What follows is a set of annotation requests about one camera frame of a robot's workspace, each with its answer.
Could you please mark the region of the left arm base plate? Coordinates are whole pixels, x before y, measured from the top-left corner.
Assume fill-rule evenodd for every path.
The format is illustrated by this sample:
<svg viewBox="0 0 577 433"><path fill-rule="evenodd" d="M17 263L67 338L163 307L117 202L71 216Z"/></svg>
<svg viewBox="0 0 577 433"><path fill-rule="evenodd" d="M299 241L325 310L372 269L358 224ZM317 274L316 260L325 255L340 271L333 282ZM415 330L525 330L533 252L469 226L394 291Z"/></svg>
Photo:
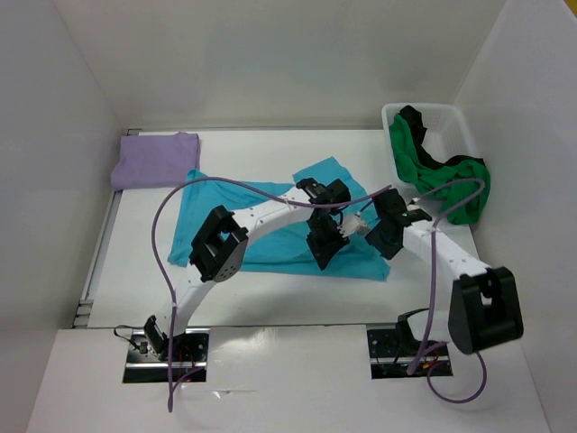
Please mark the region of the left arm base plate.
<svg viewBox="0 0 577 433"><path fill-rule="evenodd" d="M133 329L129 336L124 365L123 383L167 383L168 361L158 355L146 338L144 331ZM175 343L172 356L173 382L205 382L207 374L209 329L190 328Z"/></svg>

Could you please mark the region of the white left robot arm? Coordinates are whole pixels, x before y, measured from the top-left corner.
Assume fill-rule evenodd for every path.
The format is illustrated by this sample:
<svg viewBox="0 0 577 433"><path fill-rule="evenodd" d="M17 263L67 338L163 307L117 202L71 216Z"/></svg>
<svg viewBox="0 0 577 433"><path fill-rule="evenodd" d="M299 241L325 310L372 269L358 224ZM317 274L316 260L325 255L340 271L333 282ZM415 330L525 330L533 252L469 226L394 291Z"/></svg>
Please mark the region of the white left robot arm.
<svg viewBox="0 0 577 433"><path fill-rule="evenodd" d="M162 264L156 243L156 227L163 208L152 222L151 247L160 273L169 288L169 305L150 316L144 324L147 348L162 361L171 361L179 351L179 339L186 333L188 322L202 299L218 283L231 279L240 271L246 250L266 235L299 222L309 232L307 246L319 270L326 269L334 256L349 244L334 220L351 204L351 194L341 180L328 185L306 178L280 196L273 196L249 185L267 200L258 205L230 211L220 205L208 213L191 242L188 268L188 290L178 295Z"/></svg>

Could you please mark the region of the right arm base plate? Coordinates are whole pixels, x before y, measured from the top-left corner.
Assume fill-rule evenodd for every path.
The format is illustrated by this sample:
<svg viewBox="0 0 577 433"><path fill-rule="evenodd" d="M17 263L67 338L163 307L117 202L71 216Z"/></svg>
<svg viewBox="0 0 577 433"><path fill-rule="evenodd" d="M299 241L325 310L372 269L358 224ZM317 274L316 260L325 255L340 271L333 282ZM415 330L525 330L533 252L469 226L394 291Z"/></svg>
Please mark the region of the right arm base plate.
<svg viewBox="0 0 577 433"><path fill-rule="evenodd" d="M394 324L369 326L366 328L366 336L373 380L426 378L429 373L432 377L453 376L446 347L421 357L415 372L408 374L408 367L417 354L419 343L415 347L401 343L400 333Z"/></svg>

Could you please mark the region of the cyan t shirt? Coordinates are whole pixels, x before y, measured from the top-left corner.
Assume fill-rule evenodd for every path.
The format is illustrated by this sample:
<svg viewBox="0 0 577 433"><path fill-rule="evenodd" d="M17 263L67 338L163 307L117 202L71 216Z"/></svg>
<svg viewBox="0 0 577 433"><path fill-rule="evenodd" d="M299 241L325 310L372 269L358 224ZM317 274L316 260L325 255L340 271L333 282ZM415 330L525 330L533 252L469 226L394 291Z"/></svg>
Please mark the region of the cyan t shirt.
<svg viewBox="0 0 577 433"><path fill-rule="evenodd" d="M305 178L313 178L325 185L339 179L347 186L353 199L367 195L364 187L333 157L293 174L294 181ZM265 200L253 191L222 181L201 181L185 187L168 262L179 267L188 264L192 240L214 207L222 205L233 211ZM307 224L301 222L264 236L247 248L242 270L370 281L388 278L389 265L360 235L352 236L350 243L337 253L326 269L320 270L306 242L308 233Z"/></svg>

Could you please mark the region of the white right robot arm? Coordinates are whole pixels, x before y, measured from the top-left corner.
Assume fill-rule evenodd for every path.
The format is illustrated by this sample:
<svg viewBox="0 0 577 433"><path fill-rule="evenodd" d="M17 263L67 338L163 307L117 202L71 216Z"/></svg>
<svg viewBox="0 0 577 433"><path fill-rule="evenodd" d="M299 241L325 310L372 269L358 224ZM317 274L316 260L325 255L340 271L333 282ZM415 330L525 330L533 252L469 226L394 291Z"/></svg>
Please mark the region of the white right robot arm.
<svg viewBox="0 0 577 433"><path fill-rule="evenodd" d="M381 256L407 250L430 266L432 296L451 291L447 310L431 305L398 316L395 343L406 355L432 343L452 343L465 355L518 340L524 322L513 272L492 268L468 254L421 207L407 204L396 189L374 200L379 222L365 236Z"/></svg>

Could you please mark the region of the purple t shirt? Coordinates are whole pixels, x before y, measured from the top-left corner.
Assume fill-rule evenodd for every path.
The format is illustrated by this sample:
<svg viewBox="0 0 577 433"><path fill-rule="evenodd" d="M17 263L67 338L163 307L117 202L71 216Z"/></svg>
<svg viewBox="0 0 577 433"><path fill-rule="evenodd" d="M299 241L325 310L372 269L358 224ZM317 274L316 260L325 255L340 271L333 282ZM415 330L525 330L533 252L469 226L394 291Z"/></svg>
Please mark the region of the purple t shirt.
<svg viewBox="0 0 577 433"><path fill-rule="evenodd" d="M176 187L199 168L201 145L197 134L126 135L120 160L110 181L113 190Z"/></svg>

